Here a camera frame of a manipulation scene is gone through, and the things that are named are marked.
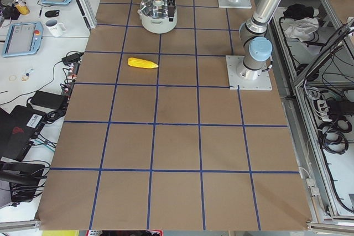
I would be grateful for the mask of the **glass pot lid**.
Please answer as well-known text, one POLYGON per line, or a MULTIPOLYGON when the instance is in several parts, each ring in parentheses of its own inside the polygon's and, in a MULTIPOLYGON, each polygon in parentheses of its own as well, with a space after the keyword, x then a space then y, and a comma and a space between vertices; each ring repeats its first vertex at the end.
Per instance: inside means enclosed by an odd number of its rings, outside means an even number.
POLYGON ((167 0, 142 0, 138 14, 153 19, 167 18, 168 2, 167 0))

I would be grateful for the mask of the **yellow corn cob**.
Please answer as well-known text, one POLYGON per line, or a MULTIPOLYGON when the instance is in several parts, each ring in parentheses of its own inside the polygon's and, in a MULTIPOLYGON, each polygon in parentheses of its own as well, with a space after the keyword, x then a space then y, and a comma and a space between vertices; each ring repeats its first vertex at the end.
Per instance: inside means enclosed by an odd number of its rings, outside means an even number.
POLYGON ((159 65, 153 61, 140 59, 136 57, 129 57, 128 65, 131 67, 136 67, 141 69, 156 69, 159 67, 159 65))

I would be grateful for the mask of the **black power adapter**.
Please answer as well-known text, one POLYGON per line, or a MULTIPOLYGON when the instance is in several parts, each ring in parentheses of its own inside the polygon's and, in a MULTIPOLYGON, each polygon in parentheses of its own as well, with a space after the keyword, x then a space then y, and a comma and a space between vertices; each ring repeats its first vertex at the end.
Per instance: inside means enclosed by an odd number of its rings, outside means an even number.
POLYGON ((61 61, 64 65, 74 64, 74 63, 79 62, 83 55, 84 55, 84 53, 76 52, 76 53, 64 56, 61 59, 61 61))

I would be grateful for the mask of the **white mug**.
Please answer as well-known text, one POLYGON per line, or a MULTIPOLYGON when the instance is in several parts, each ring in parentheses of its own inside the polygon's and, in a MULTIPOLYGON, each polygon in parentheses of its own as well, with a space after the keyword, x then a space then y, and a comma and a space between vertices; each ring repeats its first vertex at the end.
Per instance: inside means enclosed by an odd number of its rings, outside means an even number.
POLYGON ((60 37, 66 32, 66 28, 63 23, 59 22, 56 19, 49 19, 45 22, 45 26, 50 31, 52 36, 60 37))

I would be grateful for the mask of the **black computer mouse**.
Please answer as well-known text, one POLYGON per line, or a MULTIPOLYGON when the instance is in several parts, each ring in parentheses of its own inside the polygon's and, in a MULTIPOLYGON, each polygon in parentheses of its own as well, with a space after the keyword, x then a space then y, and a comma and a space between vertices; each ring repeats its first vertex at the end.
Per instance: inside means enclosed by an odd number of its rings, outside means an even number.
POLYGON ((59 14, 60 14, 59 10, 50 10, 50 11, 46 11, 44 15, 46 18, 55 18, 58 17, 59 14))

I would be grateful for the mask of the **black cloth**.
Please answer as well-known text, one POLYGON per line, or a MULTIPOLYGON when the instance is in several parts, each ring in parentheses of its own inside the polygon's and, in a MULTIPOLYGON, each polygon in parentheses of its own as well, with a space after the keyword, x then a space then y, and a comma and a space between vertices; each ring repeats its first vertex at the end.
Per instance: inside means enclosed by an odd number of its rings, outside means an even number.
POLYGON ((290 5, 284 12, 286 18, 292 18, 294 20, 301 20, 304 18, 312 18, 314 16, 313 7, 307 7, 303 4, 290 5))

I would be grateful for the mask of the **white crumpled cloth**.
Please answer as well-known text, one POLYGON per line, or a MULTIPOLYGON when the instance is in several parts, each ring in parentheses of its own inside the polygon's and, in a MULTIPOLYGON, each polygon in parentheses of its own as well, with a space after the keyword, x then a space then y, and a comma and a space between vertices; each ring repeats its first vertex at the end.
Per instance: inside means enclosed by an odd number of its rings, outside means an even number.
POLYGON ((310 41, 318 28, 317 18, 304 18, 290 23, 284 35, 286 38, 299 39, 302 42, 310 41))

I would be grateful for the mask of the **large blue teach pendant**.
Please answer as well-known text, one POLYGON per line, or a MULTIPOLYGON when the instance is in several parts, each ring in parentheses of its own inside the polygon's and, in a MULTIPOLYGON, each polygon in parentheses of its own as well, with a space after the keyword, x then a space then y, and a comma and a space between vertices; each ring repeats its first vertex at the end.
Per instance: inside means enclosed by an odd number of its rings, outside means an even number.
POLYGON ((27 22, 11 24, 8 30, 3 57, 14 57, 36 54, 43 37, 41 22, 27 22))

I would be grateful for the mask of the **black power brick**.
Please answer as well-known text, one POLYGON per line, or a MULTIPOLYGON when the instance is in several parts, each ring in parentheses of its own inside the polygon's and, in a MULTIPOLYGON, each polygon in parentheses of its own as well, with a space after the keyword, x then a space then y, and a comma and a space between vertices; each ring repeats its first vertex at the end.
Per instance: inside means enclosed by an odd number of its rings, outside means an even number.
POLYGON ((31 98, 30 103, 35 106, 56 110, 66 105, 67 96, 44 91, 36 91, 34 96, 31 98))

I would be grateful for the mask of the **white power strip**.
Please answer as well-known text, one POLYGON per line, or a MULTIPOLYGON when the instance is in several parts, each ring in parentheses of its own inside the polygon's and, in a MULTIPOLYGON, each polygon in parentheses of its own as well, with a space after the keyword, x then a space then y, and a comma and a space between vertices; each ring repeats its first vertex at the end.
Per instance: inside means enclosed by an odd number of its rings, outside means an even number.
POLYGON ((316 104, 321 120, 324 122, 331 122, 332 119, 329 117, 329 107, 327 102, 325 100, 318 99, 316 104))

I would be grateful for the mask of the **black laptop with red logo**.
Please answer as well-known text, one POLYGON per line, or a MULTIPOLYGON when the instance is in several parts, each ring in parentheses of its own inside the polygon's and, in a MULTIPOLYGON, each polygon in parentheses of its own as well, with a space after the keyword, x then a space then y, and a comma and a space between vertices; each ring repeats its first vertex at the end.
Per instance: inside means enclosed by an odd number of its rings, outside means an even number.
POLYGON ((44 127, 45 112, 17 105, 10 113, 1 109, 1 156, 22 161, 44 127))

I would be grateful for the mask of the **black device bottom left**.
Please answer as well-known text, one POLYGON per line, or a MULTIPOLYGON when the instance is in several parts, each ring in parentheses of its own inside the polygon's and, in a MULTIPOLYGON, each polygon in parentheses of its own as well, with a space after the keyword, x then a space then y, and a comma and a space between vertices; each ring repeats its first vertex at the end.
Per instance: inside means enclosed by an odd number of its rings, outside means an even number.
POLYGON ((41 195, 48 169, 43 164, 1 162, 1 208, 31 202, 41 195))

